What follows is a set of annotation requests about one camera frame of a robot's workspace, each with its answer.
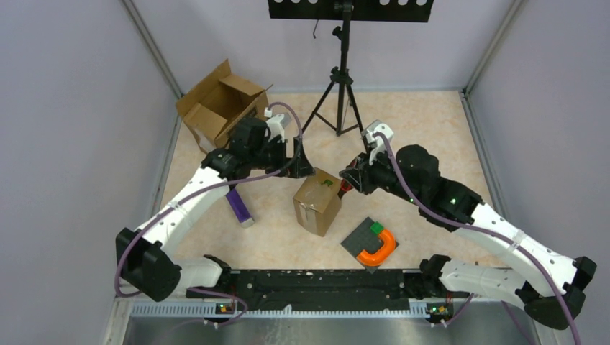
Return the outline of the red black utility knife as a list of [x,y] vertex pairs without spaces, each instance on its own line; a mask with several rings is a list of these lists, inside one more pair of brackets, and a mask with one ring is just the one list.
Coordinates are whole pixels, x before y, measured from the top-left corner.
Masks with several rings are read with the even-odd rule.
[[340,189],[337,193],[338,198],[342,199],[346,193],[349,193],[353,189],[353,186],[346,179],[342,179],[340,182]]

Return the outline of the small cardboard box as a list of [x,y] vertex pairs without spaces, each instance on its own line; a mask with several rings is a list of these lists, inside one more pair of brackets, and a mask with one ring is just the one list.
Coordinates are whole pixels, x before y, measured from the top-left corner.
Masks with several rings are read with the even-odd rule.
[[341,180],[316,167],[293,197],[298,224],[309,233],[324,237],[342,207]]

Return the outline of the purple rectangular box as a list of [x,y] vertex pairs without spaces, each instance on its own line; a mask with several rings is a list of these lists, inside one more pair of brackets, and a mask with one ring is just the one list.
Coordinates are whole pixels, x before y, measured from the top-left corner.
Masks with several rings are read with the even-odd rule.
[[228,194],[226,194],[226,199],[240,226],[247,228],[255,223],[251,213],[249,212],[245,202],[241,198],[236,188],[231,189]]

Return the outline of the large cardboard express box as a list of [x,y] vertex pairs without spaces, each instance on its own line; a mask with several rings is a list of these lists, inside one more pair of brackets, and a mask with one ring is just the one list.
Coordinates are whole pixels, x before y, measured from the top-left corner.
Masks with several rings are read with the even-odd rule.
[[228,142],[243,118],[264,119],[269,100],[266,90],[235,74],[228,59],[176,101],[176,110],[202,152]]

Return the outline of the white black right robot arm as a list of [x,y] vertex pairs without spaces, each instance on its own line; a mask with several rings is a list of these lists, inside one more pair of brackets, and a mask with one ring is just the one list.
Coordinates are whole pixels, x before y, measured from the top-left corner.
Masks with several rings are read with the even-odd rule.
[[428,222],[475,242],[504,264],[480,267],[436,254],[420,264],[427,294],[473,293],[512,304],[549,328],[574,324],[596,263],[559,254],[509,223],[476,192],[444,178],[425,148],[409,145],[395,156],[362,153],[340,176],[362,194],[381,189],[416,204]]

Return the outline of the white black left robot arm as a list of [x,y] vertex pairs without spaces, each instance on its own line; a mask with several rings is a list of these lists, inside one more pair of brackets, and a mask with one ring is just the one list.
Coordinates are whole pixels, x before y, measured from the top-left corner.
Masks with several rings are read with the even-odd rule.
[[137,229],[122,229],[115,238],[115,282],[124,280],[155,302],[169,297],[181,281],[183,267],[173,253],[194,224],[236,185],[263,178],[305,178],[314,168],[304,153],[302,136],[293,138],[293,155],[286,153],[285,129],[292,118],[247,118],[230,131],[228,145],[209,152],[194,175],[150,220]]

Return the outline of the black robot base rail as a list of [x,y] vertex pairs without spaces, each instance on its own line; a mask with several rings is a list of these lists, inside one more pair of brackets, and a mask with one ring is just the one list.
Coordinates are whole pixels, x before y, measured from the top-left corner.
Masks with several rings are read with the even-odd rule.
[[212,291],[244,300],[249,311],[400,311],[425,298],[464,298],[416,270],[232,270]]

